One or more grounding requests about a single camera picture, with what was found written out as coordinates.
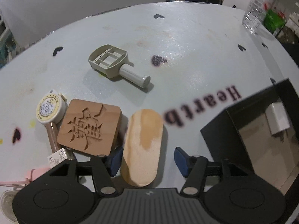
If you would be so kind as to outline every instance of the tabletop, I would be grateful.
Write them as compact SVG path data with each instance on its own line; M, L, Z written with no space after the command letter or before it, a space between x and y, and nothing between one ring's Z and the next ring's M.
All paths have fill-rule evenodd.
M154 187L180 190L185 179L174 163L175 147L212 160L200 130L225 107L271 86L270 78L289 78L299 92L297 65L265 29L249 34L243 15L214 4L143 4L79 20L31 46L0 70L1 181L22 181L26 171L47 166L51 149L35 109L55 89L67 103L77 98L119 106L121 136L138 109L161 114L165 127ZM105 44L128 52L134 67L151 76L148 88L109 80L90 67L89 55ZM219 92L226 100L219 100ZM16 129L20 140L12 143ZM86 185L92 188L90 179ZM0 222L10 223L2 214Z

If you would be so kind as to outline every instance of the plastic bottle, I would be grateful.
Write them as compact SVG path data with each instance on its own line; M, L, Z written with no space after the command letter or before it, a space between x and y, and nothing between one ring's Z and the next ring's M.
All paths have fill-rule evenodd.
M249 29L251 33L255 33L256 28L263 22L272 3L273 0L251 0L243 17L242 24L244 27Z

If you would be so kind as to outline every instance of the white plastic handle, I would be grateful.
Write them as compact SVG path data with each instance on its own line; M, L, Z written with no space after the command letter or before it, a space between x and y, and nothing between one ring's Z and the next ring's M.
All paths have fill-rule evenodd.
M119 74L142 88L146 88L150 82L150 76L140 76L140 73L128 64L121 66Z

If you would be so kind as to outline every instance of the measuring tape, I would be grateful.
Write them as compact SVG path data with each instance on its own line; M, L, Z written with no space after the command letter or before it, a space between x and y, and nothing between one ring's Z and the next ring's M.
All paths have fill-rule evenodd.
M36 118L43 125L54 122L57 124L65 113L65 102L55 90L51 89L38 103Z

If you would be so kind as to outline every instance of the oval wooden board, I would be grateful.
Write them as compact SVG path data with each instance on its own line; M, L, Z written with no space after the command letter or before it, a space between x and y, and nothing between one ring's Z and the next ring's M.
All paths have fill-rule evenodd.
M154 110L136 111L129 120L121 175L130 185L143 187L157 175L163 132L162 117Z

